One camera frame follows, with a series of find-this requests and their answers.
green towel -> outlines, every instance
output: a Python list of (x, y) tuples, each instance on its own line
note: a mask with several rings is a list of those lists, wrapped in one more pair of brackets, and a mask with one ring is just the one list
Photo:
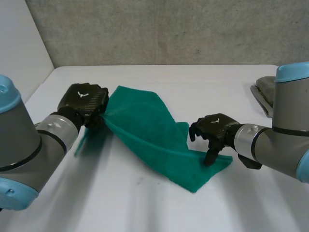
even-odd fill
[(203, 166), (206, 153), (188, 149), (188, 123), (176, 123), (156, 93), (119, 86), (103, 117), (143, 162), (190, 192), (232, 162), (220, 155), (211, 167)]

black band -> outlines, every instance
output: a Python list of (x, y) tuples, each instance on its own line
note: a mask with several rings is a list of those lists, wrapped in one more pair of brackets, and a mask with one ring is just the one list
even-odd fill
[(253, 141), (252, 141), (252, 144), (251, 144), (251, 154), (252, 154), (252, 157), (257, 161), (256, 157), (255, 157), (255, 144), (256, 144), (256, 141), (257, 139), (259, 138), (259, 136), (261, 135), (261, 133), (263, 133), (264, 131), (266, 131), (267, 129), (269, 129), (268, 127), (265, 127), (263, 129), (261, 129), (256, 135), (255, 137), (253, 138)]
[(67, 146), (64, 144), (64, 142), (61, 139), (59, 139), (58, 136), (56, 136), (53, 133), (46, 131), (46, 130), (45, 131), (44, 130), (37, 130), (37, 132), (40, 133), (40, 134), (46, 134), (49, 137), (55, 139), (60, 144), (60, 146), (62, 147), (64, 154), (67, 153)]
[(6, 171), (18, 168), (18, 167), (28, 163), (30, 160), (32, 160), (34, 157), (37, 156), (37, 154), (40, 152), (41, 148), (42, 148), (42, 139), (40, 139), (39, 146), (35, 149), (35, 151), (31, 155), (29, 155), (27, 158), (23, 159), (22, 161), (11, 164), (9, 166), (1, 167), (0, 172), (6, 172)]
[(272, 127), (272, 130), (277, 133), (281, 134), (288, 134), (288, 135), (295, 135), (295, 136), (304, 136), (308, 137), (309, 136), (309, 131), (306, 130), (289, 130), (289, 129), (283, 129), (279, 127)]

white table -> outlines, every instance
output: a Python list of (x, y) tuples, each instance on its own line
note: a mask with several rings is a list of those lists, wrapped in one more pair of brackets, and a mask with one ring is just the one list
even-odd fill
[[(249, 86), (275, 75), (272, 65), (62, 67), (38, 88), (27, 108), (34, 122), (54, 111), (73, 83), (152, 90), (176, 121), (224, 113), (241, 123), (271, 126)], [(81, 130), (78, 141), (84, 130)], [(109, 135), (95, 154), (66, 155), (38, 199), (25, 211), (0, 213), (4, 232), (307, 232), (309, 186), (268, 167), (238, 160), (196, 194), (149, 170)], [(207, 149), (207, 142), (188, 142)]]

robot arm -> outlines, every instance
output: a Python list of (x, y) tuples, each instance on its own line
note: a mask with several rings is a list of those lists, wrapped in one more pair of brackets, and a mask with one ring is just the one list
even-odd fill
[(74, 84), (58, 111), (36, 126), (11, 80), (0, 76), (0, 208), (27, 208), (74, 144), (81, 126), (104, 122), (108, 90)]
[(191, 141), (195, 136), (209, 140), (206, 166), (230, 146), (247, 168), (265, 165), (309, 182), (309, 63), (280, 66), (275, 88), (272, 128), (239, 124), (223, 114), (200, 118), (191, 125)]

